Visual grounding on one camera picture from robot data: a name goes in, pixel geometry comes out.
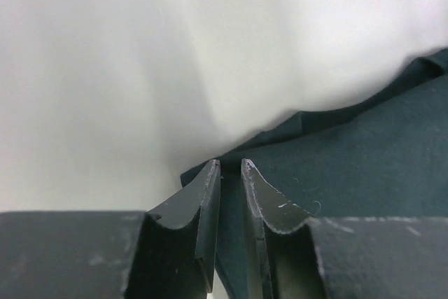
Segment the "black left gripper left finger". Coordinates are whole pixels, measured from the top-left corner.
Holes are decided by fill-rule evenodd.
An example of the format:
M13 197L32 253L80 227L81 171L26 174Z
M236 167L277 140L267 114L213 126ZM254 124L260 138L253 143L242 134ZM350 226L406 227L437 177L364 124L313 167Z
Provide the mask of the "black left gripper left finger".
M2 298L205 298L221 166L210 160L149 211L1 214Z

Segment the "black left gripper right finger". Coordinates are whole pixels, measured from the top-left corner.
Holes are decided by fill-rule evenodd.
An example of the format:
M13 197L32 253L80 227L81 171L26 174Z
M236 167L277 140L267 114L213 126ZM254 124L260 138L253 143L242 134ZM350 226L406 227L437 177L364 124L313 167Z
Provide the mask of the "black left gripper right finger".
M446 298L445 217L321 217L241 162L250 298Z

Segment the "black t-shirt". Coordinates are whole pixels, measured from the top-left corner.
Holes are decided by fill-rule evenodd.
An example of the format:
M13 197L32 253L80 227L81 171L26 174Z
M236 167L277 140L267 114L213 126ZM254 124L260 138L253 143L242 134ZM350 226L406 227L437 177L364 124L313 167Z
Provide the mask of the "black t-shirt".
M447 215L447 50L414 59L364 102L301 111L223 154L216 269L246 298L241 162L325 217Z

